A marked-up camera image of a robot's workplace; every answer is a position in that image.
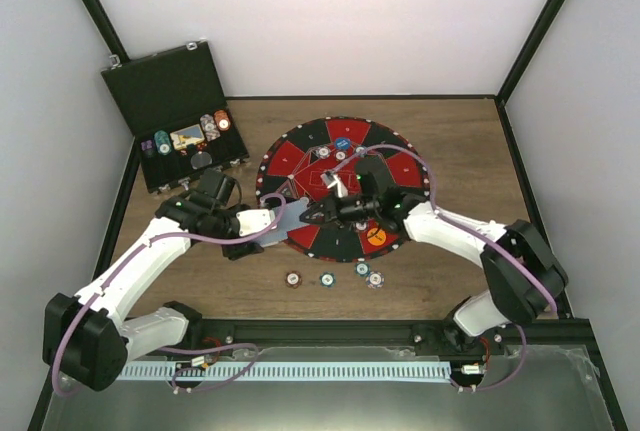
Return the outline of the blue backed card deck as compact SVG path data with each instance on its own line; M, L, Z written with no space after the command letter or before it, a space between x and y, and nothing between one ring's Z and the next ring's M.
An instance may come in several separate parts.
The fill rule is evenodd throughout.
M284 206L283 215L276 227L256 238L254 242L262 247L269 247L285 241L290 231L306 226L306 224L299 219L299 216L307 210L308 206L309 199L307 197L287 203Z

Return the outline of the orange big blind button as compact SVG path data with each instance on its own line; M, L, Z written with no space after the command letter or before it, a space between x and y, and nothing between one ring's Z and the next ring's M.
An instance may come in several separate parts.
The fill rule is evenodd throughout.
M386 232L382 228L367 231L366 240L372 247L382 247L387 241Z

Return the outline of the brown chip stack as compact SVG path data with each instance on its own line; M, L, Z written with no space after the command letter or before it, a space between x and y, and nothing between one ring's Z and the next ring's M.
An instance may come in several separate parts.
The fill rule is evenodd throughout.
M298 272L290 272L286 274L285 284L287 287L295 289L299 287L301 283L302 283L302 277Z

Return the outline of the blue small blind button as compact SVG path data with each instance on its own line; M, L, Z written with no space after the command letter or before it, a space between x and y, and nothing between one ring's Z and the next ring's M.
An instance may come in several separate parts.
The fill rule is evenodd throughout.
M346 137L338 137L334 141L334 146L337 150L348 150L351 147L351 140Z

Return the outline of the blue purple chip stack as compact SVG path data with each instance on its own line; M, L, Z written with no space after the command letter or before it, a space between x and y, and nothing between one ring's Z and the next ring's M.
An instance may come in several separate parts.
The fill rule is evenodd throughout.
M382 273L371 272L366 278L366 284L371 289L379 289L385 283L385 277Z

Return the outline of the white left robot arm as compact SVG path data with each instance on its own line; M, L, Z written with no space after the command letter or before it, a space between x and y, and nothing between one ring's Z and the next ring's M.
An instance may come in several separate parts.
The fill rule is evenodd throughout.
M204 172L197 187L165 200L142 235L106 271L72 296L56 294L45 308L43 359L54 391L67 376L94 390L110 386L124 366L160 349L191 355L204 343L202 316L172 301L130 319L130 310L166 268L195 243L253 244L276 229L284 209L228 201L233 179Z

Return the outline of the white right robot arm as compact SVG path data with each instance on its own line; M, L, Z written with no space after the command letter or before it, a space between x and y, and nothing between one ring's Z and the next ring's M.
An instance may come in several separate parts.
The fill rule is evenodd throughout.
M546 311L558 311L557 298L568 276L535 226L483 222L438 207L431 191L418 192L394 183L376 156L355 166L360 191L350 194L338 174L324 173L329 192L301 214L302 222L345 227L372 220L386 232L436 246L480 267L487 290L460 304L445 318L447 347L458 354L472 350L486 331L527 325Z

